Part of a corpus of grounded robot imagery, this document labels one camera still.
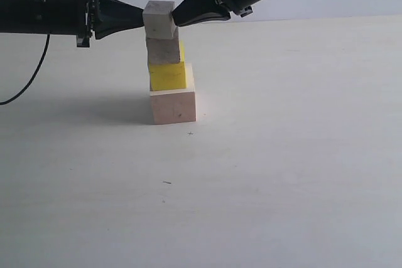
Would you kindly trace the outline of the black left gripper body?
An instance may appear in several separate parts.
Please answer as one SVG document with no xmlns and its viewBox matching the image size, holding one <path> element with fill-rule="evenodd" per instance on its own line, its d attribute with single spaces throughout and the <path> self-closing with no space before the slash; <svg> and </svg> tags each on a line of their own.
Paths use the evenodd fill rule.
<svg viewBox="0 0 402 268">
<path fill-rule="evenodd" d="M 77 47 L 90 46 L 92 0 L 41 0 L 43 32 L 76 37 Z"/>
</svg>

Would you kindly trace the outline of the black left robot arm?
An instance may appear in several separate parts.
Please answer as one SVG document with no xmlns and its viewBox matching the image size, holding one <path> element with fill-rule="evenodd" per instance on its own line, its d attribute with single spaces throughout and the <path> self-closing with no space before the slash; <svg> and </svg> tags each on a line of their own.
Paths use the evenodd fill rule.
<svg viewBox="0 0 402 268">
<path fill-rule="evenodd" d="M 118 0 L 1 0 L 1 32 L 90 38 L 143 27 L 143 9 Z"/>
</svg>

